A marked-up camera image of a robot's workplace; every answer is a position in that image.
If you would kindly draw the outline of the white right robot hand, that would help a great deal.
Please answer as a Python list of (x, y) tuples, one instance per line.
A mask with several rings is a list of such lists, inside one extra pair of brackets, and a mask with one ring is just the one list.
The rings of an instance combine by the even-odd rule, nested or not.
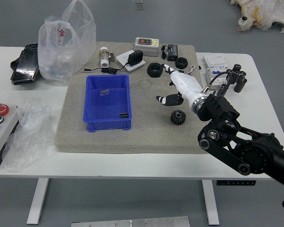
[(179, 72), (167, 64), (162, 65), (170, 75), (171, 84), (178, 90), (177, 94), (168, 96), (156, 96), (156, 99), (165, 106), (181, 105), (185, 100), (188, 101), (189, 107), (194, 110), (196, 106), (206, 99), (202, 93), (202, 88), (198, 81), (185, 73)]

